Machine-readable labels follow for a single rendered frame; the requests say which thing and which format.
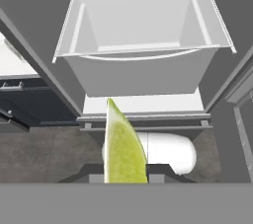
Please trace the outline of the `green lemon wedge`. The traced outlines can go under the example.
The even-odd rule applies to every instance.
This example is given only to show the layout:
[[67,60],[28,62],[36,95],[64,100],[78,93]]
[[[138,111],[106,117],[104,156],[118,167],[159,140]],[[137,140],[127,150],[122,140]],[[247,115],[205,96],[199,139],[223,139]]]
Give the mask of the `green lemon wedge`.
[[104,143],[106,184],[147,184],[147,159],[133,126],[115,104],[107,99]]

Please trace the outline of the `dark cupboard drawer front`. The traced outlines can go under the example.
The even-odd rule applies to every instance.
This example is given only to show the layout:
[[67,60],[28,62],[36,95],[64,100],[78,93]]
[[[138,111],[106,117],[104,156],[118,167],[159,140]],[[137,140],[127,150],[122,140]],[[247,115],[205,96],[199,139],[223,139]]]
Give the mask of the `dark cupboard drawer front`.
[[25,133],[39,124],[40,121],[26,111],[0,99],[0,133]]
[[36,126],[76,125],[76,115],[42,78],[0,79],[11,85],[24,83],[22,91],[0,91],[0,99],[26,111],[40,121]]

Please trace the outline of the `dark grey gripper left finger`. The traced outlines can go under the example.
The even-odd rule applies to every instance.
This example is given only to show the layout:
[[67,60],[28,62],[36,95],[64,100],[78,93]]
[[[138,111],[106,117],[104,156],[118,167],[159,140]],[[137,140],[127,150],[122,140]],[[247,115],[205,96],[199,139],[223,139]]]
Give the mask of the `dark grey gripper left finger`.
[[84,164],[77,174],[71,175],[61,181],[60,184],[89,184],[91,175],[104,175],[103,164]]

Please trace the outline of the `white rounded cylinder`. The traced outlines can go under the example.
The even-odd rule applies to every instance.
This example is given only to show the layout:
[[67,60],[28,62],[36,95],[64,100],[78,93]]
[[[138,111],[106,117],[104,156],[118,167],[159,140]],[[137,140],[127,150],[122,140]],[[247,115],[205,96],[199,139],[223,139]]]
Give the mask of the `white rounded cylinder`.
[[190,174],[197,163],[197,151],[189,138],[169,133],[144,133],[147,164],[168,164],[177,175]]

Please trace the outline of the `grey fridge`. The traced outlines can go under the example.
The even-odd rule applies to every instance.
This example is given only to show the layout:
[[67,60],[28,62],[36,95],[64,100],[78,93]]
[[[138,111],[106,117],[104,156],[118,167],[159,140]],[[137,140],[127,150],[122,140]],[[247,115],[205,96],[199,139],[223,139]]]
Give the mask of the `grey fridge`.
[[199,86],[192,94],[175,95],[90,97],[85,92],[83,116],[89,119],[103,117],[107,112],[108,98],[112,98],[131,120],[167,114],[195,114],[204,109]]

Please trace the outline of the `grey fridge door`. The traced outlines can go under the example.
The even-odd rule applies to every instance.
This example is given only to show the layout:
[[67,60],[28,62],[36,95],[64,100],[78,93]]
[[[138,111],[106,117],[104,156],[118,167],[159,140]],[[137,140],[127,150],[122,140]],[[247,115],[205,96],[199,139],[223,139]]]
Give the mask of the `grey fridge door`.
[[224,183],[248,183],[246,166],[234,105],[223,92],[237,72],[253,54],[253,0],[215,0],[235,48],[222,48],[213,57],[201,81],[203,104],[211,113],[211,121]]
[[70,0],[0,0],[0,32],[77,116],[85,92],[65,59],[53,58]]

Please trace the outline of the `pale grey fridge drawer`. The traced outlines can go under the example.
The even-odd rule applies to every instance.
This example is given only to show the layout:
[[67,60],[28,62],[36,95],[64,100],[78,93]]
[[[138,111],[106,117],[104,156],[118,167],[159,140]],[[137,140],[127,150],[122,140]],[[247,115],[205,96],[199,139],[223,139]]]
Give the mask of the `pale grey fridge drawer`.
[[53,59],[90,97],[192,94],[233,47],[214,0],[71,0]]

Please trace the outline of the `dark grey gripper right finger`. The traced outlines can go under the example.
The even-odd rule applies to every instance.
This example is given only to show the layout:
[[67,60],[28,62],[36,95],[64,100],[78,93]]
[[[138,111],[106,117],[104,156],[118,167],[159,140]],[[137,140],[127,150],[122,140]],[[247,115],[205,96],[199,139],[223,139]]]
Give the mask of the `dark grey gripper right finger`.
[[183,175],[177,175],[168,164],[147,164],[146,174],[150,184],[191,184],[195,181]]

